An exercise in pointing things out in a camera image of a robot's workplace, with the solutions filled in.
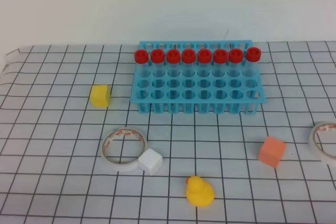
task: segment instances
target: orange block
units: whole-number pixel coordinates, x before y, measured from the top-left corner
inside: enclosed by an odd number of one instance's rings
[[[285,143],[268,136],[260,149],[258,159],[267,165],[277,168],[285,149]]]

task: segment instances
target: rubber duck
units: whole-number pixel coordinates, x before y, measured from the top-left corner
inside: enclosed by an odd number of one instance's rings
[[[207,207],[214,201],[215,194],[212,186],[198,176],[186,179],[186,196],[189,203],[195,207]]]

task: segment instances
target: double-sided tape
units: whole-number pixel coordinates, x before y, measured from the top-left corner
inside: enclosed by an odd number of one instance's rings
[[[132,161],[132,162],[114,162],[111,160],[107,159],[107,149],[108,148],[112,148],[112,142],[115,139],[120,139],[120,137],[124,137],[124,136],[133,136],[134,138],[137,138],[139,141],[141,141],[143,143],[143,149],[141,154],[139,155],[139,157],[142,155],[142,153],[144,153],[147,150],[147,140],[145,137],[143,137],[143,135],[134,129],[125,127],[125,128],[120,128],[117,129],[115,131],[113,131],[112,133],[110,133],[106,138],[103,138],[103,142],[102,142],[102,148],[101,148],[101,157],[103,160],[105,160],[107,163],[109,163],[110,165],[112,165],[112,167],[114,168],[114,170],[116,170],[117,172],[128,172],[130,170],[134,170],[138,167],[138,159]]]
[[[322,122],[317,125],[311,130],[309,135],[309,147],[311,151],[315,154],[315,156],[322,162],[336,166],[336,157],[332,156],[328,153],[325,153],[318,145],[316,141],[317,133],[323,131],[336,131],[336,123],[333,122]]]

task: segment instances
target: blue test tube rack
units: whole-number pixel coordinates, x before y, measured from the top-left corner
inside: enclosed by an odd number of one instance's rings
[[[161,48],[165,55],[170,49],[177,49],[181,52],[191,48],[197,52],[203,48],[209,49],[212,53],[222,48],[228,52],[233,48],[239,48],[244,52],[252,47],[251,40],[232,41],[141,41],[139,49],[150,52]],[[243,75],[243,67],[237,77],[230,77],[227,73],[222,77],[212,75],[212,67],[207,77],[197,75],[197,58],[195,63],[195,74],[192,77],[185,77],[182,74],[183,64],[180,63],[180,75],[170,77],[168,65],[165,64],[165,75],[155,77],[153,71],[148,77],[141,78],[138,69],[135,68],[131,103],[138,106],[139,113],[149,113],[151,107],[154,113],[199,113],[206,114],[213,111],[222,114],[227,111],[230,114],[237,114],[243,111],[245,114],[255,114],[259,105],[266,102],[260,73],[257,69],[253,77]]]

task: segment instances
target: yellow cube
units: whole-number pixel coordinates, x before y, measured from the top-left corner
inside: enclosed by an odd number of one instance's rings
[[[108,107],[110,104],[110,90],[107,85],[93,85],[90,100],[94,107]]]

